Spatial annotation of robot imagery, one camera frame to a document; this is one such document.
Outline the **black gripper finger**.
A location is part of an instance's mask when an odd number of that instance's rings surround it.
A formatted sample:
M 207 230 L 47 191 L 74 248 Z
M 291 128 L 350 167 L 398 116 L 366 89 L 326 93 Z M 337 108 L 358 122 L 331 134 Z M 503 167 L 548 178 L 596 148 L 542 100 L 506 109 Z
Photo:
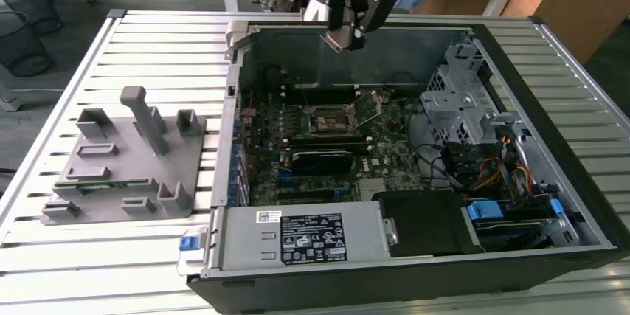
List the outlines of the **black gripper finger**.
M 346 0 L 349 15 L 347 44 L 345 49 L 357 50 L 365 46 L 365 34 L 385 24 L 398 0 Z
M 353 1 L 354 0 L 326 0 L 329 6 L 327 34 L 333 35 L 345 27 L 351 28 L 354 26 L 355 15 L 351 7 Z

